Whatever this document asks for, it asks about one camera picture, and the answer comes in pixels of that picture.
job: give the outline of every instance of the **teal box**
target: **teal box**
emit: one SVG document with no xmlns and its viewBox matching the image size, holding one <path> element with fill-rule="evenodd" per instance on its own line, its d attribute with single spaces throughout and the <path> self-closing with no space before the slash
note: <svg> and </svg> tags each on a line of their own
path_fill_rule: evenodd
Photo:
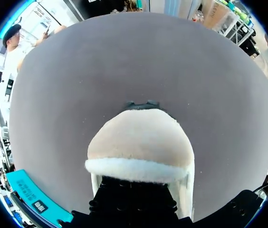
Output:
<svg viewBox="0 0 268 228">
<path fill-rule="evenodd" d="M 42 218 L 57 227 L 60 227 L 57 219 L 64 222 L 72 221 L 72 214 L 47 197 L 24 170 L 7 173 L 6 177 L 11 188 Z"/>
</svg>

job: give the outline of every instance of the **white fur trim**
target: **white fur trim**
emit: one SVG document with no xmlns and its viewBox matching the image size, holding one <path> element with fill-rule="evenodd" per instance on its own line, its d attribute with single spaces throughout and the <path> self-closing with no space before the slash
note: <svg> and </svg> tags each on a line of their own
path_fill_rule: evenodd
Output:
<svg viewBox="0 0 268 228">
<path fill-rule="evenodd" d="M 175 182 L 187 176 L 187 170 L 180 167 L 125 158 L 89 159 L 86 169 L 95 175 L 153 183 Z"/>
</svg>

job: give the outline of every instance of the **man's hand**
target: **man's hand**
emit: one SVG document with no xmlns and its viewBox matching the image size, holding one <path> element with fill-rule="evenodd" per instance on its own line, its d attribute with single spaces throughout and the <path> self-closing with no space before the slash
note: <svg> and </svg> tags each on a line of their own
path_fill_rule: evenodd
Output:
<svg viewBox="0 0 268 228">
<path fill-rule="evenodd" d="M 42 37 L 36 41 L 34 47 L 38 46 L 40 43 L 42 43 L 43 40 L 45 40 L 47 38 L 48 38 L 48 33 L 44 32 Z"/>
</svg>

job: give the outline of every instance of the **smartphone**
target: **smartphone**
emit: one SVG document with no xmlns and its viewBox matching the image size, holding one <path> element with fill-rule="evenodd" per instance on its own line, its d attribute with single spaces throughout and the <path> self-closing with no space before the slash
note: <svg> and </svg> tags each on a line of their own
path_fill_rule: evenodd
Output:
<svg viewBox="0 0 268 228">
<path fill-rule="evenodd" d="M 49 27 L 50 27 L 50 25 L 48 26 L 48 28 L 47 28 L 46 32 L 44 33 L 44 36 L 45 36 L 45 37 L 47 37 L 47 36 L 48 36 Z"/>
</svg>

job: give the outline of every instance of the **white panel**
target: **white panel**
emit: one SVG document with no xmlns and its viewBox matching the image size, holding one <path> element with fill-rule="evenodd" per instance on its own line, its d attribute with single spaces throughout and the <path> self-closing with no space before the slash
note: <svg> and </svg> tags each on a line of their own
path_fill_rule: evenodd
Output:
<svg viewBox="0 0 268 228">
<path fill-rule="evenodd" d="M 150 0 L 150 12 L 152 13 L 164 13 L 165 0 Z"/>
</svg>

